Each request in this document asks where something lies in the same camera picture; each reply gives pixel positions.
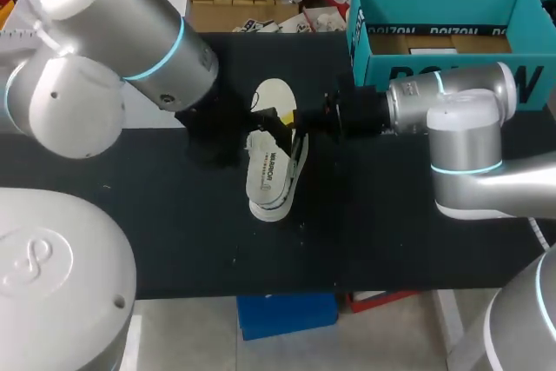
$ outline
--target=glowing blue ring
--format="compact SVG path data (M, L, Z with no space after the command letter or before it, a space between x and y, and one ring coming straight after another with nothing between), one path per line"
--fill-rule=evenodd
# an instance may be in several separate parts
M462 171L452 171L450 169L438 169L434 167L433 164L431 164L431 169L433 169L433 171L436 171L437 173L448 174L449 176L464 176L464 175L471 175L471 174L487 173L489 171L492 171L493 169L499 168L501 165L502 165L502 161L494 165L491 165L490 167L486 167L485 169L468 169Z
M168 54L166 54L166 56L164 56L164 58L162 60L160 60L157 64L155 64L149 70L144 71L143 73L138 74L137 76L124 77L123 79L127 80L128 82L133 82L135 80L141 80L142 78L148 77L148 76L152 75L153 73L156 73L175 54L178 47L180 46L180 42L182 41L184 32L185 32L185 22L183 22L183 18L182 18L182 25L180 26L180 33L178 34L177 39L174 42L174 45L172 45L172 48L170 49L170 51L168 51Z
M434 75L436 76L436 80L438 80L438 88L440 90L440 93L445 95L446 92L444 91L444 83L442 82L442 77L440 77L440 74L439 74L438 71L435 71Z
M540 313L542 318L545 320L553 339L556 341L556 328L554 327L553 321L550 319L548 312L546 311L546 304L542 298L542 291L540 290L540 267L542 267L542 262L545 260L546 254L542 255L540 258L539 265L537 266L537 274L535 276L535 290L537 292L537 301L539 302Z

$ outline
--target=robot logo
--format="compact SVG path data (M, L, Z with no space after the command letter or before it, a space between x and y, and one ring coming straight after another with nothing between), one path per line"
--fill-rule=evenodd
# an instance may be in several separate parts
M0 296L42 298L62 286L73 255L58 233L17 229L0 237Z

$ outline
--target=black table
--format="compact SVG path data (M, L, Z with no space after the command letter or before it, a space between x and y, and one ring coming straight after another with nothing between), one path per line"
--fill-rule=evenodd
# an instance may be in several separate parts
M350 71L345 34L205 39L246 97L279 77L303 108ZM555 138L547 110L518 113L504 128L504 157L553 150ZM133 247L140 299L499 287L542 252L526 219L441 215L425 136L311 138L294 207L276 224L249 212L247 155L240 167L203 170L183 147L184 129L126 129L101 156L71 161L3 135L0 187L57 190L105 210ZM541 226L556 241L556 225Z

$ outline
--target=floor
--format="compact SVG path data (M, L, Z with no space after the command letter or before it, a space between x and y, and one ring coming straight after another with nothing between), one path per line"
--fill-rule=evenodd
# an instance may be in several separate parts
M467 326L493 290L456 292ZM234 297L139 301L121 371L445 371L432 295L423 293L335 326L243 341Z

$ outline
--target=white slipper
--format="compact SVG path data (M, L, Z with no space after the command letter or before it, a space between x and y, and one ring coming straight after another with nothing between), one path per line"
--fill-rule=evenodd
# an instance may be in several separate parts
M252 110L275 108L278 116L297 109L289 86L278 78L265 80L253 96ZM247 140L249 166L246 192L249 208L264 222L277 222L286 217L294 201L295 187L307 160L308 136L292 135L292 158L268 132L251 132Z

